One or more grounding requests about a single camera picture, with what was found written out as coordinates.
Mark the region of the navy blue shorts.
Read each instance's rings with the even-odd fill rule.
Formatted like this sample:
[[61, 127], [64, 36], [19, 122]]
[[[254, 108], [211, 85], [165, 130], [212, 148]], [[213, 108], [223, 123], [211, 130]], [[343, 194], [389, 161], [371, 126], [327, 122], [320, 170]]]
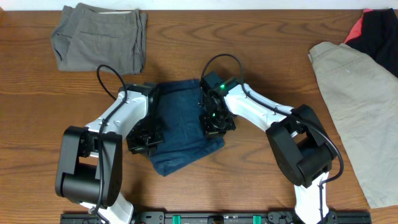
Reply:
[[203, 92], [198, 80], [159, 84], [157, 116], [164, 142], [149, 156], [155, 171], [167, 176], [224, 146], [223, 138], [207, 139], [203, 133], [200, 106]]

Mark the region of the khaki beige shorts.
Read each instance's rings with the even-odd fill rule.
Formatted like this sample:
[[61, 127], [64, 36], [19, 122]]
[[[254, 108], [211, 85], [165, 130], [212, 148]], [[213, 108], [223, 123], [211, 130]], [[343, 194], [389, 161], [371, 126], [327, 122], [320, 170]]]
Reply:
[[397, 205], [397, 77], [346, 44], [308, 57], [369, 206]]

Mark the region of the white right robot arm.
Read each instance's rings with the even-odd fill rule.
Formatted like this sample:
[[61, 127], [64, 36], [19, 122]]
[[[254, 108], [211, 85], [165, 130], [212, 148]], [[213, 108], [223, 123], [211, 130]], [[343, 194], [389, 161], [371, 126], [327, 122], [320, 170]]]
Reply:
[[200, 121], [206, 138], [235, 130], [241, 116], [265, 132], [277, 165], [295, 187], [295, 214], [302, 223], [336, 223], [326, 205], [325, 186], [333, 160], [340, 156], [315, 112], [307, 105], [280, 105], [237, 78], [223, 81], [215, 72], [200, 79]]

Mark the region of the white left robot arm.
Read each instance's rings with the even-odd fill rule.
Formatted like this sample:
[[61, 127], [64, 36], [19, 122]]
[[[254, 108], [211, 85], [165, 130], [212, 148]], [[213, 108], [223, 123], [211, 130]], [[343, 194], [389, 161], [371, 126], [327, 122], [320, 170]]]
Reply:
[[158, 102], [153, 83], [123, 85], [99, 118], [65, 130], [55, 191], [88, 213], [63, 214], [61, 223], [134, 223], [134, 206], [121, 193], [123, 144], [149, 155], [163, 142]]

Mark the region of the folded grey shorts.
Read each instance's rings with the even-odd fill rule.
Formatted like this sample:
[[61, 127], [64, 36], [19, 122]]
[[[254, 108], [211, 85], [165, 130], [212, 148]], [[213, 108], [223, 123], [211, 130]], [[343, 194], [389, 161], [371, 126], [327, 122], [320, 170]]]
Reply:
[[108, 65], [120, 75], [142, 73], [147, 20], [148, 15], [138, 9], [115, 11], [83, 3], [64, 6], [50, 36], [57, 68], [90, 72]]

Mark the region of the red garment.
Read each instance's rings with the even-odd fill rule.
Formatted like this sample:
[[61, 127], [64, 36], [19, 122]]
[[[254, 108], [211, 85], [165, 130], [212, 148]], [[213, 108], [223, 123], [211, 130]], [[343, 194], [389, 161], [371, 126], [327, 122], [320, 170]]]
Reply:
[[368, 12], [373, 11], [372, 9], [364, 9], [363, 10], [363, 15], [355, 22], [354, 26], [351, 28], [349, 34], [344, 40], [344, 44], [346, 44], [348, 41], [355, 39], [359, 36], [361, 36], [362, 33], [362, 26], [363, 26], [363, 19], [364, 15]]

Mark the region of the black t-shirt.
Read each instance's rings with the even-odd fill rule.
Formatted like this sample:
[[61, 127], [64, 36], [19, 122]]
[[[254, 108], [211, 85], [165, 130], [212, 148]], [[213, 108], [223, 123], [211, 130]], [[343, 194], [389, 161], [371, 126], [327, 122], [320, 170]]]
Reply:
[[373, 9], [366, 13], [361, 36], [348, 41], [346, 45], [369, 55], [397, 76], [397, 16], [392, 8]]

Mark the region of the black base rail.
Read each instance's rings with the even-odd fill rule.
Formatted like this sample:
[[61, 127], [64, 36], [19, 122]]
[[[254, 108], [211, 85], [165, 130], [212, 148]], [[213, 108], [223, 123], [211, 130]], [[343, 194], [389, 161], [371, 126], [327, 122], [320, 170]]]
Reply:
[[[371, 224], [368, 212], [334, 212], [323, 219], [326, 224]], [[269, 213], [164, 213], [142, 212], [129, 224], [291, 224], [302, 223], [294, 212]]]

